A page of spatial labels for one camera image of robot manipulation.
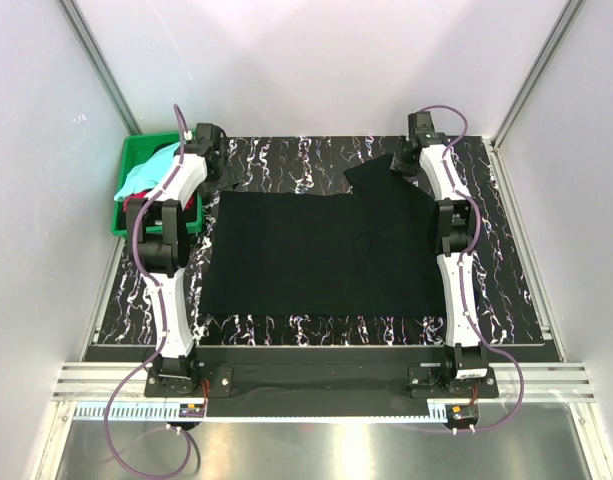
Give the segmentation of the black t shirt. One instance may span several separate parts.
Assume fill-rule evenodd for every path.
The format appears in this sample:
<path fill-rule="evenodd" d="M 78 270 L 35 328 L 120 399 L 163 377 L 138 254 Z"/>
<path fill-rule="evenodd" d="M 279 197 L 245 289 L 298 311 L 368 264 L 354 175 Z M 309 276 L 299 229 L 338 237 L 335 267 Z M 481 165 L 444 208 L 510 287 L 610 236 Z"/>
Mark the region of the black t shirt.
<path fill-rule="evenodd" d="M 438 317 L 435 201 L 383 155 L 336 195 L 224 192 L 200 310 L 210 315 Z"/>

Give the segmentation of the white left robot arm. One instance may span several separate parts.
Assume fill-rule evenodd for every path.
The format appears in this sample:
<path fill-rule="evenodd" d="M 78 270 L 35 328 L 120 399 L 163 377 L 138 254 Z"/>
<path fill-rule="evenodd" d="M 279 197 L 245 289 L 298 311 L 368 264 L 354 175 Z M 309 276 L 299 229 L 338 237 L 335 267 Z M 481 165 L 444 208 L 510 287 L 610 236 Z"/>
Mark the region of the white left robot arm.
<path fill-rule="evenodd" d="M 204 391 L 195 343 L 187 323 L 184 274 L 190 259 L 190 235 L 184 209 L 202 186 L 225 177 L 226 134 L 210 123 L 184 129 L 171 166 L 146 196 L 127 202 L 130 253 L 153 306 L 156 350 L 147 368 L 147 393 L 162 388 L 182 396 Z"/>

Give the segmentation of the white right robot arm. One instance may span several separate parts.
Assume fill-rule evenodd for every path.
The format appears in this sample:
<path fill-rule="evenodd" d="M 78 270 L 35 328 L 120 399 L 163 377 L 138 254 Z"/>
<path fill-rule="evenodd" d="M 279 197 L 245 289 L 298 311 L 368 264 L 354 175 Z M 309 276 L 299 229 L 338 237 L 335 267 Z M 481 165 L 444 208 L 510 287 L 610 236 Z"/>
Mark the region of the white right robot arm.
<path fill-rule="evenodd" d="M 463 122 L 460 135 L 450 140 L 437 131 L 433 110 L 456 114 Z M 390 165 L 391 172 L 400 176 L 424 173 L 434 195 L 436 225 L 431 228 L 431 246 L 443 282 L 447 330 L 444 358 L 427 385 L 441 387 L 456 397 L 483 381 L 488 371 L 472 280 L 481 213 L 452 158 L 467 130 L 468 120 L 454 107 L 431 105 L 415 111 L 408 115 L 408 134 L 398 139 Z"/>

